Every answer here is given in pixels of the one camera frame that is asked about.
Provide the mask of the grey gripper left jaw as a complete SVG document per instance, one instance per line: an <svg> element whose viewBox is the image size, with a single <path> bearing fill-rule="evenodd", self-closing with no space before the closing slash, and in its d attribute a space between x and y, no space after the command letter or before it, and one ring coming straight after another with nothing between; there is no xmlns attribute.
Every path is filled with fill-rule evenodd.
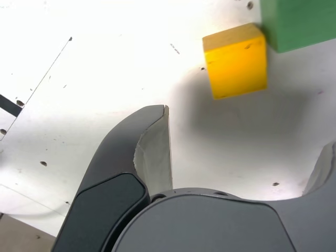
<svg viewBox="0 0 336 252"><path fill-rule="evenodd" d="M111 251L151 197L172 188L169 108L146 106L100 143L52 250Z"/></svg>

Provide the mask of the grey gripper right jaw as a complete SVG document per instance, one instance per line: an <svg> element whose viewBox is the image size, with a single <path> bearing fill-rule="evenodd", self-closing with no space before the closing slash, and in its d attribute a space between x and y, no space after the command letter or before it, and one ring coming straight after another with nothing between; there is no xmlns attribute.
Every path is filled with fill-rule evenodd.
<svg viewBox="0 0 336 252"><path fill-rule="evenodd" d="M335 251L335 144L323 148L301 197L172 194L137 214L113 251Z"/></svg>

